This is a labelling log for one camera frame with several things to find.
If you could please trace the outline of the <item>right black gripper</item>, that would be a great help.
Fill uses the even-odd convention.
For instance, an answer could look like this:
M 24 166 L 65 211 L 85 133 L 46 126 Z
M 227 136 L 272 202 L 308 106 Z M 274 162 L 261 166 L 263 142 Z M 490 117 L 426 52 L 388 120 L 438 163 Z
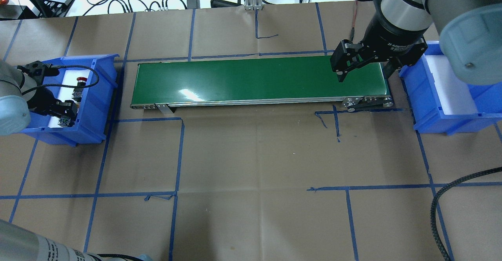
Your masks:
M 331 69 L 343 83 L 349 72 L 368 64 L 386 62 L 382 68 L 388 80 L 396 70 L 414 66 L 428 45 L 425 29 L 409 31 L 396 27 L 384 18 L 372 18 L 363 39 L 353 43 L 343 39 L 330 57 Z

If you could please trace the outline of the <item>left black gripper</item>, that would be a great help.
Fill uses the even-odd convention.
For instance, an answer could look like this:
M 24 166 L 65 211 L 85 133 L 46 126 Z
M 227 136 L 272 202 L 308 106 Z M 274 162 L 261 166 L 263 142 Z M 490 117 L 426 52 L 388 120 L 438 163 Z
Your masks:
M 27 102 L 30 112 L 42 116 L 61 118 L 64 115 L 77 114 L 75 102 L 72 100 L 61 101 L 54 96 L 46 86 L 27 92 L 27 90 L 43 85 L 45 77 L 55 77 L 60 74 L 59 68 L 52 64 L 44 64 L 34 61 L 25 66 L 17 66 L 22 72 L 20 91 L 23 99 Z

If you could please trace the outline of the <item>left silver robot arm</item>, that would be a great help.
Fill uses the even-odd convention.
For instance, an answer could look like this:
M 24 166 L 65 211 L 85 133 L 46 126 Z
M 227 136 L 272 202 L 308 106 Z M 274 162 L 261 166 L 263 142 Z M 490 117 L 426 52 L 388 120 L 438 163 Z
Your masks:
M 56 77 L 67 66 L 54 66 L 34 61 L 25 66 L 11 66 L 1 61 L 0 81 L 0 134 L 2 136 L 21 132 L 31 123 L 32 114 L 52 116 L 60 127 L 73 127 L 78 107 L 75 100 L 59 100 L 49 87 L 74 89 L 78 93 L 87 87 L 86 77 L 76 85 L 44 84 L 45 77 Z

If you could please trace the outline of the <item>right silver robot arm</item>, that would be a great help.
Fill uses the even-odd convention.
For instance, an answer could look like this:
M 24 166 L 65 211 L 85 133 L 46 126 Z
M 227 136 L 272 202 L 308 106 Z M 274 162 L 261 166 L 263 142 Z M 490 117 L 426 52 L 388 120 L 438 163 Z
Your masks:
M 435 26 L 439 45 L 456 77 L 471 85 L 501 82 L 502 0 L 357 0 L 373 2 L 375 14 L 358 43 L 342 40 L 330 59 L 343 82 L 349 72 L 385 62 L 387 77 L 414 66 Z

